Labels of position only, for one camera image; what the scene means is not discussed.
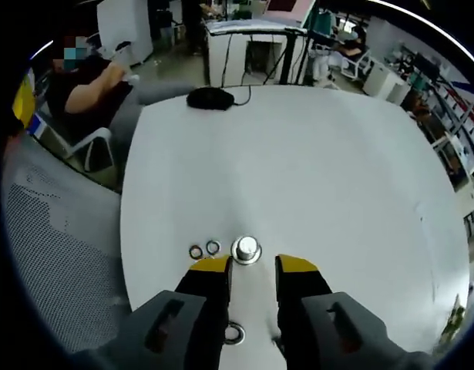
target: computer mouse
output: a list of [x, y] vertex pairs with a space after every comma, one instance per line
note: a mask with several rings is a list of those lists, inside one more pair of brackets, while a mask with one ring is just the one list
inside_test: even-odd
[[234, 103], [233, 95], [217, 87], [201, 87], [187, 96], [187, 105], [198, 109], [227, 110]]

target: person's arm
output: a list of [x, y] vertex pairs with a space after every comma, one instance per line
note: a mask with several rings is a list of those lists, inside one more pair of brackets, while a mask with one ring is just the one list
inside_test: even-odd
[[93, 108], [111, 89], [122, 81], [125, 71], [115, 63], [110, 63], [89, 85], [78, 85], [66, 101], [66, 113], [82, 113]]
[[338, 51], [343, 54], [344, 56], [356, 56], [357, 54], [361, 53], [360, 48], [354, 48], [354, 49], [346, 49], [344, 47], [339, 47]]
[[96, 68], [101, 68], [102, 71], [112, 62], [111, 60], [104, 59], [100, 54], [92, 54], [86, 58], [86, 61]]

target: mouse cable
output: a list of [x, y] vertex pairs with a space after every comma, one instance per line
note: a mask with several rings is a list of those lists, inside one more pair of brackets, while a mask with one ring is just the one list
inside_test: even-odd
[[264, 83], [262, 85], [265, 85], [266, 82], [269, 80], [269, 78], [271, 77], [271, 75], [273, 74], [273, 72], [276, 70], [277, 68], [277, 65], [280, 64], [280, 61], [283, 59], [284, 57], [284, 54], [286, 53], [286, 48], [284, 48], [283, 52], [281, 53], [280, 57], [277, 59], [277, 61], [275, 62], [274, 66], [273, 66], [273, 69], [266, 75], [266, 79], [264, 80]]
[[250, 54], [250, 67], [252, 68], [252, 43], [254, 42], [254, 39], [252, 38], [252, 35], [250, 35], [250, 45], [245, 49], [245, 66], [244, 66], [244, 73], [242, 74], [242, 78], [240, 80], [240, 86], [244, 85], [244, 77], [245, 74], [247, 73], [247, 50], [249, 51]]
[[276, 60], [276, 53], [274, 52], [274, 35], [271, 33], [271, 49], [273, 50], [273, 62]]
[[291, 80], [293, 81], [293, 76], [295, 74], [295, 67], [297, 66], [298, 61], [301, 59], [302, 54], [305, 52], [305, 37], [301, 38], [301, 50], [300, 53], [297, 56], [297, 60], [295, 60], [295, 63], [293, 64], [293, 67], [291, 67]]
[[224, 60], [224, 67], [223, 67], [223, 73], [221, 74], [221, 87], [224, 86], [224, 80], [225, 77], [227, 76], [227, 65], [228, 65], [228, 56], [230, 55], [230, 44], [231, 44], [231, 38], [234, 37], [234, 34], [230, 34], [230, 39], [228, 40], [228, 46], [227, 46], [227, 56], [225, 57]]
[[243, 103], [234, 103], [234, 106], [244, 106], [245, 104], [250, 102], [251, 97], [252, 97], [252, 88], [249, 85], [249, 97], [247, 98], [247, 100], [245, 100]]

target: white cabinet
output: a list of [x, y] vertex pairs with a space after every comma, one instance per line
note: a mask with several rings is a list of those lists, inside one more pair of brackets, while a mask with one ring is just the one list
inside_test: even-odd
[[363, 91], [368, 95], [395, 104], [401, 104], [409, 90], [410, 87], [406, 81], [380, 62], [374, 64], [363, 85]]

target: rubber ring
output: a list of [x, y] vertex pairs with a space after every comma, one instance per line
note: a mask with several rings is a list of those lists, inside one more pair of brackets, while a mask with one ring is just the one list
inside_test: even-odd
[[237, 324], [235, 321], [228, 321], [228, 328], [233, 328], [238, 331], [238, 337], [235, 339], [228, 339], [225, 337], [224, 344], [225, 345], [239, 345], [245, 340], [245, 330], [242, 325]]
[[[210, 250], [210, 247], [211, 246], [216, 246], [216, 251], [211, 251]], [[206, 252], [210, 255], [210, 256], [214, 256], [218, 253], [220, 253], [221, 251], [221, 243], [217, 240], [209, 240], [207, 243], [206, 243]]]
[[198, 261], [203, 257], [204, 252], [202, 248], [199, 247], [198, 245], [193, 245], [192, 247], [189, 248], [189, 255], [190, 255], [190, 258]]

